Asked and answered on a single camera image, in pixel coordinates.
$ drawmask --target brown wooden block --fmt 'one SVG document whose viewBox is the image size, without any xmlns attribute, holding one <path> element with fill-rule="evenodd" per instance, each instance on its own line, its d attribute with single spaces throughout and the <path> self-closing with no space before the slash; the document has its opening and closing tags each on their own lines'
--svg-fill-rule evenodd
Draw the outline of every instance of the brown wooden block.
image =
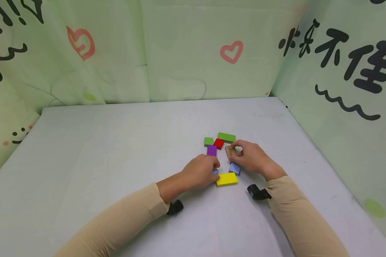
<svg viewBox="0 0 386 257">
<path fill-rule="evenodd" d="M 231 157 L 232 155 L 237 156 L 236 148 L 231 146 L 226 146 L 224 149 L 226 150 L 227 158 Z"/>
</svg>

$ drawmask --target arm sleeve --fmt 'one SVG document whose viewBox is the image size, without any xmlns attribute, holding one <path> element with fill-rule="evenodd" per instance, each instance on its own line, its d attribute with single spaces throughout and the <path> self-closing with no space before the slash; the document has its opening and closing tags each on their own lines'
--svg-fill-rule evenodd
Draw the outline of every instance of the arm sleeve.
<svg viewBox="0 0 386 257">
<path fill-rule="evenodd" d="M 107 257 L 169 210 L 155 183 L 113 204 L 86 224 L 55 257 Z"/>
<path fill-rule="evenodd" d="M 269 206 L 298 257 L 349 256 L 336 233 L 288 176 L 268 181 Z"/>
</svg>

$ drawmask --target red block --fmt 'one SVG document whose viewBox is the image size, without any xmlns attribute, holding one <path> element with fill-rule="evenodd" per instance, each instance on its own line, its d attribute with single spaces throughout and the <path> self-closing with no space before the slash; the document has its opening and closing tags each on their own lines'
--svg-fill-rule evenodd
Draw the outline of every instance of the red block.
<svg viewBox="0 0 386 257">
<path fill-rule="evenodd" d="M 220 140 L 219 138 L 216 138 L 216 140 L 215 140 L 213 145 L 216 146 L 217 149 L 221 150 L 223 144 L 224 144 L 223 140 Z"/>
</svg>

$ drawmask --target pink heart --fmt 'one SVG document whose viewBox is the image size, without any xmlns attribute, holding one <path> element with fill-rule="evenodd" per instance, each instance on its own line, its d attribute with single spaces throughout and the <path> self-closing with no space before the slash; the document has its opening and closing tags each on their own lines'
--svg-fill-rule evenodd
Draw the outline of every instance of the pink heart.
<svg viewBox="0 0 386 257">
<path fill-rule="evenodd" d="M 71 28 L 69 28 L 67 26 L 66 26 L 66 28 L 67 28 L 67 34 L 69 37 L 70 45 L 73 47 L 74 51 L 76 51 L 84 61 L 89 59 L 95 52 L 95 45 L 94 45 L 93 37 L 85 29 L 80 28 L 76 31 L 73 31 Z M 75 44 L 75 42 L 77 42 L 82 35 L 86 36 L 90 41 L 90 48 L 84 54 L 80 54 L 80 51 L 83 51 L 86 48 L 86 46 L 82 44 L 79 47 L 77 47 Z"/>
<path fill-rule="evenodd" d="M 236 46 L 238 46 L 239 49 L 236 53 L 236 56 L 233 59 L 231 59 L 229 56 L 226 55 L 225 52 L 226 52 L 226 50 L 233 52 L 234 49 L 236 48 Z M 220 56 L 223 58 L 223 60 L 225 60 L 226 62 L 231 63 L 231 64 L 235 64 L 237 62 L 237 60 L 239 59 L 242 52 L 243 52 L 243 42 L 239 41 L 239 40 L 234 41 L 233 44 L 231 44 L 230 46 L 226 45 L 226 46 L 222 46 L 220 48 Z"/>
</svg>

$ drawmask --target green curtain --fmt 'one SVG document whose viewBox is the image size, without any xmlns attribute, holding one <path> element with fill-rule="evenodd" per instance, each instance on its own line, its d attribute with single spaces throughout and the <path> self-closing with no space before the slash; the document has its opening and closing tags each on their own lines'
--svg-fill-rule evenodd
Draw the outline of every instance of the green curtain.
<svg viewBox="0 0 386 257">
<path fill-rule="evenodd" d="M 0 167 L 49 106 L 266 96 L 307 0 L 0 0 Z"/>
<path fill-rule="evenodd" d="M 298 29 L 272 92 L 386 235 L 386 1 L 311 1 Z"/>
</svg>

